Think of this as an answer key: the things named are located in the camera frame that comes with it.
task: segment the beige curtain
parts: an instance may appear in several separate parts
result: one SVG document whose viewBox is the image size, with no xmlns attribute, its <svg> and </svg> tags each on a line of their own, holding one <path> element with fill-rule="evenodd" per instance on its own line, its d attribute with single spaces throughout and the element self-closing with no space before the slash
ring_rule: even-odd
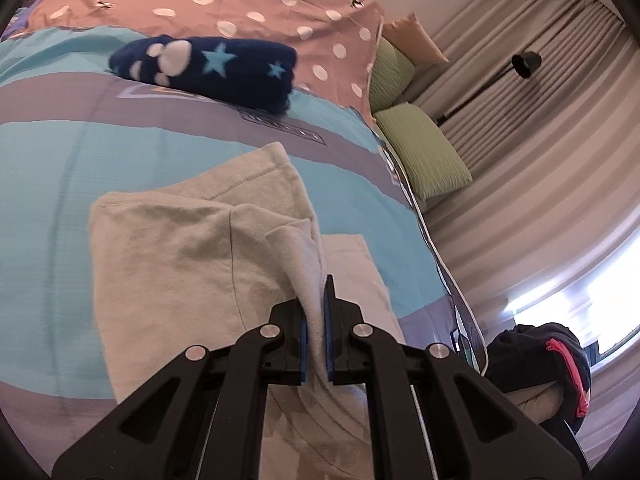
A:
<svg viewBox="0 0 640 480">
<path fill-rule="evenodd" d="M 474 183 L 425 214 L 431 237 L 486 332 L 509 300 L 545 297 L 590 272 L 640 224 L 640 50 L 597 0 L 477 0 L 435 38 L 450 59 L 415 103 L 431 117 L 511 72 L 442 127 Z"/>
</svg>

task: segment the pink strap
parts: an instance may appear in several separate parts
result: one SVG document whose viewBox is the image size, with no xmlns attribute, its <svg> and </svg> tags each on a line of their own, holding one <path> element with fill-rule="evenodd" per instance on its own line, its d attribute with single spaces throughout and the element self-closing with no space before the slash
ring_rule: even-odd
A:
<svg viewBox="0 0 640 480">
<path fill-rule="evenodd" d="M 589 399 L 587 399 L 587 395 L 584 393 L 582 379 L 580 378 L 578 367 L 575 365 L 574 357 L 564 343 L 559 342 L 557 339 L 547 341 L 546 349 L 549 352 L 558 352 L 564 358 L 566 368 L 569 370 L 571 380 L 578 392 L 578 412 L 575 415 L 578 417 L 585 416 L 589 411 Z"/>
</svg>

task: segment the navy blue cloth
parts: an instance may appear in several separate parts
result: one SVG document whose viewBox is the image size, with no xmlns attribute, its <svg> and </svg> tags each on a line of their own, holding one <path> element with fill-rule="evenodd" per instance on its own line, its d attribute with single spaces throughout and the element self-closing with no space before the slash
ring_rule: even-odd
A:
<svg viewBox="0 0 640 480">
<path fill-rule="evenodd" d="M 516 325 L 496 336 L 487 345 L 489 366 L 486 378 L 503 393 L 557 381 L 564 395 L 558 416 L 577 433 L 584 420 L 576 417 L 578 393 L 564 359 L 546 349 L 550 339 L 566 346 L 580 373 L 582 388 L 588 391 L 591 388 L 591 368 L 587 354 L 575 334 L 559 323 Z"/>
<path fill-rule="evenodd" d="M 109 59 L 114 74 L 272 114 L 289 108 L 297 53 L 264 40 L 144 38 Z"/>
</svg>

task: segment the white towel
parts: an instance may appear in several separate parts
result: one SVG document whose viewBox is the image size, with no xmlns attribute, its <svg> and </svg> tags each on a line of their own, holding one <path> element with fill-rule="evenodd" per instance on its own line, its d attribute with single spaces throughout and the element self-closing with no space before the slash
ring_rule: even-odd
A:
<svg viewBox="0 0 640 480">
<path fill-rule="evenodd" d="M 327 380 L 318 221 L 279 143 L 175 186 L 101 197 L 90 238 L 95 319 L 118 401 L 188 346 L 231 345 L 267 322 L 274 304 L 298 297 L 308 378 L 270 388 L 260 478 L 372 478 L 364 390 Z M 401 340 L 364 239 L 323 243 L 342 250 L 342 261 L 332 258 L 342 264 L 338 295 Z M 353 272 L 340 276 L 349 258 Z"/>
</svg>

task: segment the orange pillow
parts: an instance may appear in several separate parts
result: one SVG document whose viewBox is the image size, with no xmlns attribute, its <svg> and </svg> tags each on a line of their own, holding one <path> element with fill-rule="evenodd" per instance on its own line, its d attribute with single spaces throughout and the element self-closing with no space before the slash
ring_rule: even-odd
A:
<svg viewBox="0 0 640 480">
<path fill-rule="evenodd" d="M 449 62 L 422 28 L 415 13 L 402 20 L 385 23 L 382 36 L 416 66 Z"/>
</svg>

